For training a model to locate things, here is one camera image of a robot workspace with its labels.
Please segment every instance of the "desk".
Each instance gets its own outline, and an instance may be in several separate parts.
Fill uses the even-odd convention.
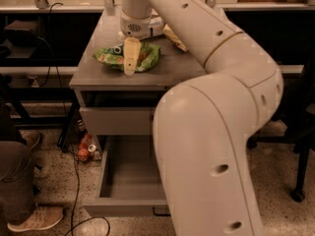
[[[168,214],[151,138],[155,107],[171,87],[205,71],[163,37],[150,39],[161,46],[161,55],[147,72],[127,77],[98,63],[93,54],[99,48],[119,43],[119,12],[120,7],[103,12],[70,82],[102,151],[99,188],[84,207],[92,216]]]

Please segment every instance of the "chair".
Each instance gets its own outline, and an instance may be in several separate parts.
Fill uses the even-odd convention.
[[[293,151],[299,153],[296,187],[291,197],[302,202],[309,151],[315,145],[315,56],[308,62],[297,80],[284,87],[280,107],[272,117],[273,121],[282,120],[286,125],[283,136],[261,137],[254,135],[247,144],[254,148],[258,142],[294,144]]]

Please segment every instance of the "closed drawer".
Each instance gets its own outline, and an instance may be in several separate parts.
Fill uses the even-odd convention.
[[[81,107],[81,116],[92,135],[149,135],[150,107]]]
[[[91,216],[169,215],[150,136],[108,137]]]

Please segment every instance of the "person's leg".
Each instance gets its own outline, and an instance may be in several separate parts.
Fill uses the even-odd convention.
[[[10,224],[19,225],[33,213],[31,151],[17,142],[0,142],[0,203]]]
[[[8,107],[4,99],[0,96],[0,141],[16,141],[26,144],[27,141],[22,138],[21,133],[14,126]]]

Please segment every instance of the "beige shoe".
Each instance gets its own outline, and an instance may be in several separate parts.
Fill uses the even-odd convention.
[[[32,215],[20,225],[8,223],[9,230],[25,232],[46,230],[56,225],[63,217],[63,208],[59,206],[37,206]]]
[[[27,147],[32,150],[40,141],[40,132],[37,130],[29,130],[25,132],[23,138],[27,141]]]

